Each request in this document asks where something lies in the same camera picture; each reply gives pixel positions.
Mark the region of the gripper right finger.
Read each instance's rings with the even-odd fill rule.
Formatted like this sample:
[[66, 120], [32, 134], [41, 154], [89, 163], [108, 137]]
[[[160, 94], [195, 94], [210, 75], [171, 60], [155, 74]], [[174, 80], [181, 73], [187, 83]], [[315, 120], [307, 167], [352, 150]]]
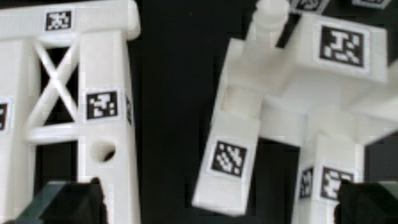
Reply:
[[398, 224], [398, 181], [341, 182], [334, 224]]

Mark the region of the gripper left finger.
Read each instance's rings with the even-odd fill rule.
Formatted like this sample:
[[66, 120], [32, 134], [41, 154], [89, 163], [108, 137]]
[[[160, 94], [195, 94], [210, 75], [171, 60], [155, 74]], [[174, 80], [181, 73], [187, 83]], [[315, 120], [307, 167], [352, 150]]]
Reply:
[[50, 182], [11, 224], [108, 224], [100, 179]]

